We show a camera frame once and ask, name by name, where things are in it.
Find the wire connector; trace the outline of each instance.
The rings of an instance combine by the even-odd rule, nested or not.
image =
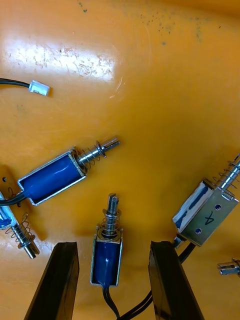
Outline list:
[[[32,82],[29,85],[29,89],[30,92],[36,93],[36,94],[40,94],[42,96],[48,96],[49,95],[49,90],[50,87],[46,84],[43,84],[41,82],[32,80]]]

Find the orange surface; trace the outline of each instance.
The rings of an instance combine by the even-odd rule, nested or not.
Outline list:
[[[0,88],[0,162],[16,179],[77,145],[118,135],[88,178],[31,207],[40,255],[0,232],[0,318],[23,319],[52,248],[77,241],[73,320],[114,319],[90,285],[93,236],[119,194],[124,248],[120,313],[150,289],[150,242],[173,240],[172,217],[203,177],[240,150],[239,1],[2,0],[0,77],[52,87],[51,97]],[[240,199],[239,189],[235,195]],[[240,258],[240,205],[184,269],[206,320],[237,319],[240,282],[216,264]],[[154,319],[153,306],[138,319]]]

